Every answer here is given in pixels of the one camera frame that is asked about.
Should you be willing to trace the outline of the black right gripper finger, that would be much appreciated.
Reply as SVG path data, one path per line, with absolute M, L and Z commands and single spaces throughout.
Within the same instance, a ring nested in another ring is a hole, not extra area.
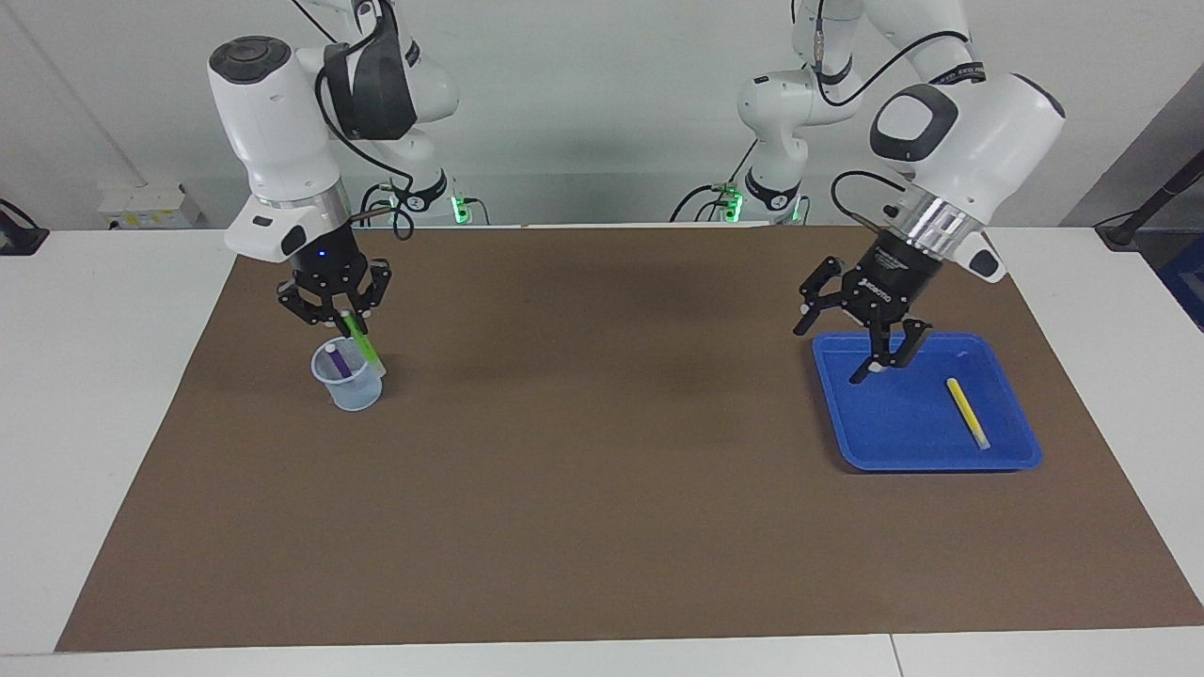
M 300 320 L 308 325 L 325 324 L 336 326 L 340 332 L 349 329 L 342 319 L 342 312 L 335 310 L 335 298 L 347 295 L 347 284 L 332 282 L 282 282 L 277 287 L 277 300 Z
M 350 307 L 356 317 L 356 329 L 365 336 L 368 334 L 367 318 L 378 308 L 386 296 L 388 283 L 393 279 L 391 267 L 386 260 L 368 260 L 366 267 L 367 284 L 358 285 L 350 294 Z

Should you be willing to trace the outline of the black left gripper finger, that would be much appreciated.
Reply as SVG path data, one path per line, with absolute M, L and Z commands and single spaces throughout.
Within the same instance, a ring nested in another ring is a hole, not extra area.
M 824 294 L 822 288 L 833 279 L 842 279 L 844 263 L 837 257 L 827 257 L 799 283 L 799 320 L 793 326 L 795 336 L 804 336 L 824 311 L 844 307 L 848 302 L 843 289 Z
M 932 330 L 932 324 L 926 320 L 908 318 L 902 322 L 903 338 L 901 343 L 891 348 L 891 332 L 889 323 L 885 320 L 869 320 L 867 331 L 870 338 L 870 353 L 848 381 L 852 385 L 860 385 L 869 373 L 879 373 L 887 369 L 904 369 L 917 357 L 921 346 Z

